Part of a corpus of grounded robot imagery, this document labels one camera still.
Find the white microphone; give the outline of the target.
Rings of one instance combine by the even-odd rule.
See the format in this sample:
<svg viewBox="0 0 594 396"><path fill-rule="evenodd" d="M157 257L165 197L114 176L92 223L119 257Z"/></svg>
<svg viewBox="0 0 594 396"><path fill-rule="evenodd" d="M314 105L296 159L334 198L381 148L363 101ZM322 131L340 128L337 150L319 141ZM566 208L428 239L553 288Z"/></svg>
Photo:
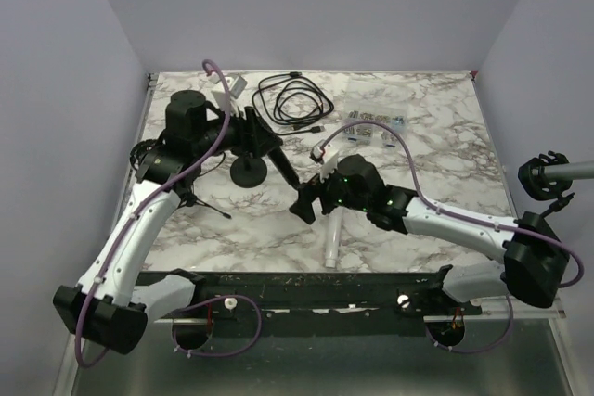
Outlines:
<svg viewBox="0 0 594 396"><path fill-rule="evenodd" d="M335 269L341 241L343 209L337 209L329 215L325 243L325 267Z"/></svg>

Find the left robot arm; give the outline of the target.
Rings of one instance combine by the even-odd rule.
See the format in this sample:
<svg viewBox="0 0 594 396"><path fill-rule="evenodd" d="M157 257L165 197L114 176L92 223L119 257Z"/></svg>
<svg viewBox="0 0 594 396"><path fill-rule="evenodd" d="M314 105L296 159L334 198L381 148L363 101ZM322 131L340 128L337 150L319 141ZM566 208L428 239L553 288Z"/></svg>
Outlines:
<svg viewBox="0 0 594 396"><path fill-rule="evenodd" d="M165 127L139 162L128 203L106 245L78 283L59 287L53 298L75 350L89 340L127 354L147 325L166 314L199 315L206 296L196 288L196 275L175 270L152 285L137 284L150 248L180 205L194 203L192 186L209 157L232 152L240 165L236 185L259 185L267 175L262 158L281 145L251 107L234 117L228 105L218 108L201 92L174 93Z"/></svg>

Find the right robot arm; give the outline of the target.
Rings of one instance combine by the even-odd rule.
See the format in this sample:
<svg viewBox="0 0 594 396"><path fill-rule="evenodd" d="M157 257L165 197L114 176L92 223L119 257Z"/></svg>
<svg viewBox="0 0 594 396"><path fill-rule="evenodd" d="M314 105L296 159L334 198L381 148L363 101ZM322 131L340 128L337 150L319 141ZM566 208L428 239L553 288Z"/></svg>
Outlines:
<svg viewBox="0 0 594 396"><path fill-rule="evenodd" d="M514 219L446 206L413 189L385 183L377 168L360 155L325 163L300 185L290 211L312 224L314 201L319 201L325 215L339 207L362 211L381 230L430 236L484 255L482 263L441 268L438 284L426 294L429 307L440 314L450 313L461 302L507 294L527 305L548 308L569 262L541 215L527 211Z"/></svg>

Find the black microphone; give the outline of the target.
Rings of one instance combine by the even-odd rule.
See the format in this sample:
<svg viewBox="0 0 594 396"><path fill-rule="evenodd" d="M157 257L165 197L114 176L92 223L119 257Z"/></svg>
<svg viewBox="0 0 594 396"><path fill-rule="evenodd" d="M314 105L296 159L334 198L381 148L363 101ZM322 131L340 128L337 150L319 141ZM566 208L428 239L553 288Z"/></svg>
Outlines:
<svg viewBox="0 0 594 396"><path fill-rule="evenodd" d="M280 147L276 147L267 154L267 157L270 158L286 183L292 189L298 190L301 184L299 175L294 170L284 151Z"/></svg>

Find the black round-base mic stand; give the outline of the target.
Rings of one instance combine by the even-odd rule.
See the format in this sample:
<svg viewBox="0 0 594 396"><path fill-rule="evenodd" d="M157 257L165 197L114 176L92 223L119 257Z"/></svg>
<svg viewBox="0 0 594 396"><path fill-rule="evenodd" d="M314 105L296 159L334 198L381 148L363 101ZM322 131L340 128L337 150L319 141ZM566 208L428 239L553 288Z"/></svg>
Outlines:
<svg viewBox="0 0 594 396"><path fill-rule="evenodd" d="M241 156L232 162L229 173L235 185L241 188L254 188L266 179L268 169L260 158Z"/></svg>

